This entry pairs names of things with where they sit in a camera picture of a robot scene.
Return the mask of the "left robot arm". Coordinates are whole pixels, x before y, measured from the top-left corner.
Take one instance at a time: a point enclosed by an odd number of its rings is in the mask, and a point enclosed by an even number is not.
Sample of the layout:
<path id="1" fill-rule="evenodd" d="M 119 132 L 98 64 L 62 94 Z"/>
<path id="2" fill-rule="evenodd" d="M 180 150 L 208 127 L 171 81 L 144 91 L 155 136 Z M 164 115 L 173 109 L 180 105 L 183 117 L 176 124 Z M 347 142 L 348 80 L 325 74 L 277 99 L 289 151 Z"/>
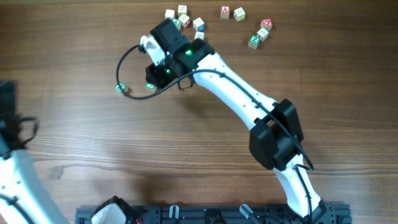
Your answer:
<path id="1" fill-rule="evenodd" d="M 1 215 L 8 223 L 68 223 L 43 188 L 26 144 L 37 134 L 35 117 L 16 112 L 16 83 L 1 81 Z"/>

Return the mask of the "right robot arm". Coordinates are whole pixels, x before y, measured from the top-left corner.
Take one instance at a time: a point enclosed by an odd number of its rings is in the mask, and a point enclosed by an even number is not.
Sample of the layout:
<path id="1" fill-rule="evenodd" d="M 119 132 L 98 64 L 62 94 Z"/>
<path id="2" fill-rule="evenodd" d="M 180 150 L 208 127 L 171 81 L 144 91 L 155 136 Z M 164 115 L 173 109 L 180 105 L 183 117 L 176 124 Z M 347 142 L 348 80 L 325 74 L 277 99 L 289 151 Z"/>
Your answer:
<path id="1" fill-rule="evenodd" d="M 249 150 L 261 166 L 277 175 L 289 208 L 306 223 L 318 221 L 322 204 L 307 175 L 313 164 L 303 150 L 303 132 L 294 104 L 263 95 L 245 82 L 202 39 L 189 41 L 171 19 L 141 37 L 140 51 L 153 63 L 146 80 L 160 90 L 184 78 L 217 96 L 248 128 Z"/>

